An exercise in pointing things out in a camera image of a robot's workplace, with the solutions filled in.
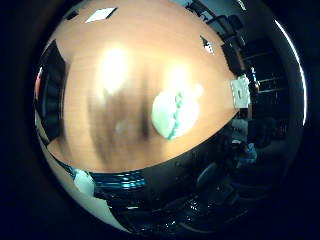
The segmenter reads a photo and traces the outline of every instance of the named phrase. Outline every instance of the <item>wooden table surface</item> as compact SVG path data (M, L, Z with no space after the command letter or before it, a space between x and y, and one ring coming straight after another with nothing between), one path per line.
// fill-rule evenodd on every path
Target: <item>wooden table surface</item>
M117 7L101 21L97 10ZM200 35L211 41L214 55ZM124 172L170 160L199 145L237 112L230 72L213 30L169 0L94 0L51 37L67 63L62 135L48 145L60 161L91 172ZM199 118L168 141L154 129L163 90L203 88Z

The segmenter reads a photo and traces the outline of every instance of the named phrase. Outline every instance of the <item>black chair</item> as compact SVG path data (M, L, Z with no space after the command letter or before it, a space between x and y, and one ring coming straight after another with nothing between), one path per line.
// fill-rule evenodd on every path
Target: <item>black chair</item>
M54 40L40 59L43 69L41 76L37 110L43 129L52 141L60 135L60 102L65 74L65 62Z
M246 66L242 59L239 49L233 47L231 44L226 43L222 45L222 51L227 60L229 69L237 76L246 73Z
M227 17L221 15L207 21L207 24L218 33L225 43L230 43L237 49L242 49L245 46L242 36L238 33L243 28L238 16L230 15Z
M192 3L188 3L188 5L186 6L186 9L188 9L193 13L196 13L198 17L201 16L201 13L206 11L206 8L196 1L193 1Z

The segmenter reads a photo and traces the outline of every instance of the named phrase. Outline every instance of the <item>chair backrest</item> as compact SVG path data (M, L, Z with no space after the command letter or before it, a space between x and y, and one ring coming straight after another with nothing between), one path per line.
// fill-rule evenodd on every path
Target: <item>chair backrest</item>
M41 76L38 111L49 141L60 135L60 101L65 74L65 62L53 41L40 60Z
M195 2L195 1L190 3L190 4L188 4L186 8L188 10L190 10L190 11L195 11L198 16L200 16L201 13L206 11L206 8L203 5L201 5L201 4L199 4L198 2Z
M236 35L233 25L225 15L213 18L212 20L209 20L207 24L219 34L223 41Z

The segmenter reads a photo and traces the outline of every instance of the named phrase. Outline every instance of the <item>office chair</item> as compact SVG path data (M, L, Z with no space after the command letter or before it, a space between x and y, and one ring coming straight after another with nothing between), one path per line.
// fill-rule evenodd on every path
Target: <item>office chair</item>
M243 28L243 24L238 16L236 15L220 15L209 21L207 24L213 28L222 41L230 43L237 49L242 49L245 46L245 42L238 31Z
M53 41L40 60L43 68L37 110L49 141L60 135L60 100L65 62Z
M190 12L195 13L198 17L203 17L203 20L207 20L207 17L202 14L207 9L201 5L200 3L193 1L192 3L187 3L186 9L188 9Z

